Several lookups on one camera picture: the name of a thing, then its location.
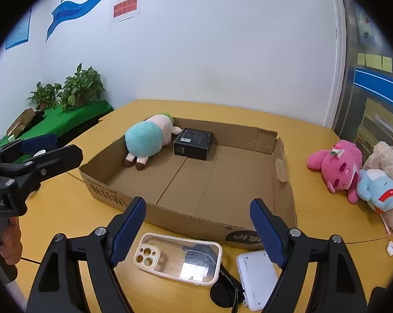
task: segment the human hand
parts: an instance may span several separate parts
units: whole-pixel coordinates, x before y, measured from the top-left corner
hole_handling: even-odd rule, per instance
[[[0,254],[7,264],[16,264],[21,260],[22,244],[21,230],[18,217],[9,218],[8,227],[2,234],[3,243],[0,245]]]

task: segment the white plastic case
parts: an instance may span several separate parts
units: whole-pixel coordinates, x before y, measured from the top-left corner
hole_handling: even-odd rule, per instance
[[[254,311],[263,309],[278,280],[266,251],[240,254],[237,266],[244,289],[244,306]]]
[[[134,264],[161,277],[210,286],[218,280],[221,258],[222,247],[216,242],[146,233]]]

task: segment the sticky note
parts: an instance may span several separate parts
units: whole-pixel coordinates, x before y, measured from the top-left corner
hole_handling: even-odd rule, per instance
[[[365,63],[365,54],[364,53],[357,53],[357,64],[364,66]]]
[[[382,69],[382,57],[380,55],[373,55],[373,68]]]
[[[392,58],[384,56],[382,57],[382,69],[385,72],[392,73]]]
[[[366,56],[366,66],[373,67],[373,54],[365,54]]]

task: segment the silver bolt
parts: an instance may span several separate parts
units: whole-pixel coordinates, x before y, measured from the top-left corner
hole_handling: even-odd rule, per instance
[[[297,229],[297,228],[292,228],[289,231],[289,234],[291,234],[291,236],[293,236],[293,237],[300,237],[301,236],[301,231],[299,229]]]
[[[339,236],[339,235],[333,235],[333,236],[331,237],[331,240],[333,240],[336,244],[340,244],[341,241],[343,241],[342,238],[341,238],[341,236]]]
[[[105,227],[98,227],[97,229],[95,229],[95,235],[97,236],[101,236],[104,235],[107,232],[107,230],[105,229]]]
[[[55,237],[53,238],[53,240],[55,240],[56,242],[59,242],[60,240],[62,240],[64,238],[64,234],[63,233],[58,233],[55,235]]]
[[[5,186],[11,186],[15,182],[15,179],[9,179],[6,183]]]

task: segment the black box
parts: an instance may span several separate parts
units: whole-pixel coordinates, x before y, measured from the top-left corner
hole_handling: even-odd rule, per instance
[[[173,142],[173,149],[176,155],[206,160],[213,138],[210,132],[185,128]]]

